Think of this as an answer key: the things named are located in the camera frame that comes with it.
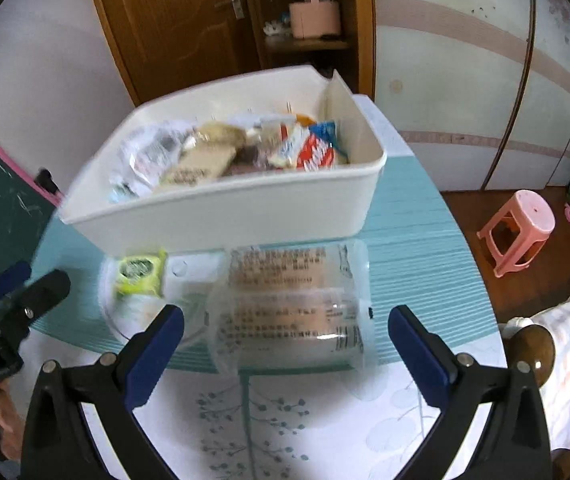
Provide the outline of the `person's left hand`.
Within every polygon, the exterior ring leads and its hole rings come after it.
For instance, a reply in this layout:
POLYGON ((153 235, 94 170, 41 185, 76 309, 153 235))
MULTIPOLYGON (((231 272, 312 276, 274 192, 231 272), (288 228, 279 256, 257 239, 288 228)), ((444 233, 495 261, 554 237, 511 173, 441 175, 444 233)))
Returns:
POLYGON ((9 380, 0 382, 0 452, 8 460, 20 461, 24 422, 9 392, 9 380))

